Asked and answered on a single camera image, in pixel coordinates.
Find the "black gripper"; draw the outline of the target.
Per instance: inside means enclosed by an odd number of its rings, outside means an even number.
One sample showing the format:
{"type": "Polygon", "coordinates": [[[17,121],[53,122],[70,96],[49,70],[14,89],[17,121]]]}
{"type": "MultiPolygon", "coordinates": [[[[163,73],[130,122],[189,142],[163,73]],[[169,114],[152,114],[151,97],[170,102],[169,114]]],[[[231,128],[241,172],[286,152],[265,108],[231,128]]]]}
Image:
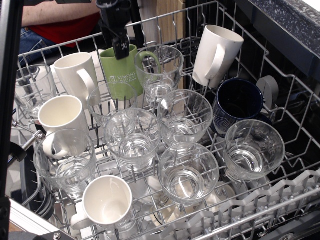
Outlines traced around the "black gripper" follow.
{"type": "Polygon", "coordinates": [[[127,37],[126,25],[131,21],[130,0],[97,0],[101,20],[99,26],[102,35],[112,39],[115,58],[122,60],[130,54],[130,41],[127,37]]]}

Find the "person's bare forearm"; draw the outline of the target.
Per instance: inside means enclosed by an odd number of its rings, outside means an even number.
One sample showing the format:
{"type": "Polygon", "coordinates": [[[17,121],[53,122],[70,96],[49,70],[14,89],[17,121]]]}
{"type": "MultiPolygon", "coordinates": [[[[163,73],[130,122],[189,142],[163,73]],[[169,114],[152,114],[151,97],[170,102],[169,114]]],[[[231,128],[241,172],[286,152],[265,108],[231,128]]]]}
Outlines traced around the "person's bare forearm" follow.
{"type": "Polygon", "coordinates": [[[91,3],[73,4],[46,1],[36,6],[24,6],[21,26],[30,27],[73,21],[96,14],[99,11],[95,0],[91,3]]]}

